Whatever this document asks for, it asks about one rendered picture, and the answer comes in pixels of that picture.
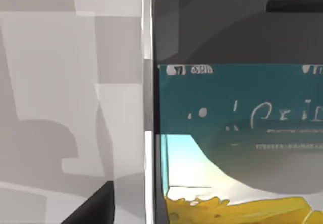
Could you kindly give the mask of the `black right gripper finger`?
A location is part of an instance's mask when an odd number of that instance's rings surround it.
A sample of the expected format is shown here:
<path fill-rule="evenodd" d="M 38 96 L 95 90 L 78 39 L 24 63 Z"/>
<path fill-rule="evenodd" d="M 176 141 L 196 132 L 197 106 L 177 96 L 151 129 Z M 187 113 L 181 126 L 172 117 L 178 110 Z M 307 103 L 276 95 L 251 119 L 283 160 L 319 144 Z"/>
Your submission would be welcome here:
<path fill-rule="evenodd" d="M 114 224 L 114 182 L 107 181 L 61 224 Z"/>

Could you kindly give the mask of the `black smartphone with lit screen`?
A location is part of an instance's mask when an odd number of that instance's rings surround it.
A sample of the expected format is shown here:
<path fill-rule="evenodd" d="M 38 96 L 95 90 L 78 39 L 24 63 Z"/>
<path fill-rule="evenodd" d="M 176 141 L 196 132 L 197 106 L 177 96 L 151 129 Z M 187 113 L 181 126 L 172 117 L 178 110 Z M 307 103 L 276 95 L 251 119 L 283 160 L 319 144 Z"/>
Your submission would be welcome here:
<path fill-rule="evenodd" d="M 143 0 L 147 224 L 323 224 L 323 0 Z"/>

